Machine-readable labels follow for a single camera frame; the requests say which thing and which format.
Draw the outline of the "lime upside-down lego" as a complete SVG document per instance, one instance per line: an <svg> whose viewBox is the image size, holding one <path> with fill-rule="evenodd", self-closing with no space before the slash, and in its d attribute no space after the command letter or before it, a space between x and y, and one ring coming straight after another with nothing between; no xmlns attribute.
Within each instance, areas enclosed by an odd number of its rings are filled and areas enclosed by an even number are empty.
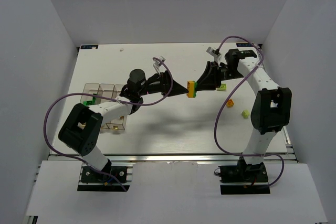
<svg viewBox="0 0 336 224"><path fill-rule="evenodd" d="M218 88L216 88L217 91L226 91L227 87L226 84L221 84Z"/></svg>

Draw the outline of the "orange and green lego stack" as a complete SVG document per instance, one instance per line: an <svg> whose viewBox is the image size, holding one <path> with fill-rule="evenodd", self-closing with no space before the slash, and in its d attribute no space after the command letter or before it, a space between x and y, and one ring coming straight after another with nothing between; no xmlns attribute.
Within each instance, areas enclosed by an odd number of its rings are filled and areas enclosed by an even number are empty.
<svg viewBox="0 0 336 224"><path fill-rule="evenodd" d="M196 88L197 88L197 82L196 81L188 81L187 82L188 93L186 94L186 96L188 98L195 98L196 97Z"/></svg>

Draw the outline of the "pale yellow small lego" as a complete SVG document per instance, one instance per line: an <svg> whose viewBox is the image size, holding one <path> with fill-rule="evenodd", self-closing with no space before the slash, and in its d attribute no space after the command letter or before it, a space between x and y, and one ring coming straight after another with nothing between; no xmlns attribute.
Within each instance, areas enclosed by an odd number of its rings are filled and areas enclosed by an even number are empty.
<svg viewBox="0 0 336 224"><path fill-rule="evenodd" d="M242 117L243 117L244 119L249 118L249 115L250 115L250 113L249 113L248 110L243 110L243 111L242 111Z"/></svg>

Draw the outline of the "green 2x3 lego brick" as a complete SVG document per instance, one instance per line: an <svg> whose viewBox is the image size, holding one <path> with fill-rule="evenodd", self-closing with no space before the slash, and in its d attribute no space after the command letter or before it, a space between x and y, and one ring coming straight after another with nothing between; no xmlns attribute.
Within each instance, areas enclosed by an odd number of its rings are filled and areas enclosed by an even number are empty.
<svg viewBox="0 0 336 224"><path fill-rule="evenodd" d="M94 105L95 101L96 101L95 99L87 100L87 101L83 101L82 104L85 106L90 106L90 105Z"/></svg>

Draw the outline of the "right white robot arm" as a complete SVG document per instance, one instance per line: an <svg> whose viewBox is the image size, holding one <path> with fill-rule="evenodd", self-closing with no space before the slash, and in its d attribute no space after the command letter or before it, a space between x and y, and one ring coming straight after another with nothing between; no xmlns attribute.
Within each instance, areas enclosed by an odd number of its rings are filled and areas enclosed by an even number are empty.
<svg viewBox="0 0 336 224"><path fill-rule="evenodd" d="M196 91L215 90L224 80L243 78L256 96L250 115L254 129L242 155L246 171L259 170L271 140L289 123L292 92L271 79L253 50L230 49L225 62L217 49L209 47L207 53L214 60L207 62Z"/></svg>

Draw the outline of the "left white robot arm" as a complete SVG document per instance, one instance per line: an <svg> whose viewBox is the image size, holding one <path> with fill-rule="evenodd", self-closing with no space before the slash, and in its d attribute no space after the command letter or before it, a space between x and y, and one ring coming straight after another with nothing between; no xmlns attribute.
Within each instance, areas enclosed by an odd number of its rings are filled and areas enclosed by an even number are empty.
<svg viewBox="0 0 336 224"><path fill-rule="evenodd" d="M175 96L187 94L188 89L172 80L168 71L147 79L143 70L134 69L119 94L125 99L125 104L113 101L90 106L76 104L61 127L58 138L95 170L110 173L111 161L97 147L101 127L135 113L143 104L142 96L152 93Z"/></svg>

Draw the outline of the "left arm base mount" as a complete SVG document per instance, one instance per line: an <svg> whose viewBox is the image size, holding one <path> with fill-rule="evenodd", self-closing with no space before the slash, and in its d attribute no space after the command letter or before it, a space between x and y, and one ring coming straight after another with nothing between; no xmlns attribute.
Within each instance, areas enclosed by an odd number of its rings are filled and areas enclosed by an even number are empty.
<svg viewBox="0 0 336 224"><path fill-rule="evenodd" d="M77 185L77 191L88 192L126 192L129 190L132 175L132 165L112 165L109 175L97 173L88 165L82 165Z"/></svg>

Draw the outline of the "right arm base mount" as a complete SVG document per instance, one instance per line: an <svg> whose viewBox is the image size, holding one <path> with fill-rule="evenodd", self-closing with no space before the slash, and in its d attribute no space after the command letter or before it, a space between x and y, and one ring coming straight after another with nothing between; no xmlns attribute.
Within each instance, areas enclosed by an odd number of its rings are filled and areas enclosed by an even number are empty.
<svg viewBox="0 0 336 224"><path fill-rule="evenodd" d="M251 165L241 158L237 165L219 166L214 170L214 175L220 178L222 195L270 194L268 175L263 162Z"/></svg>

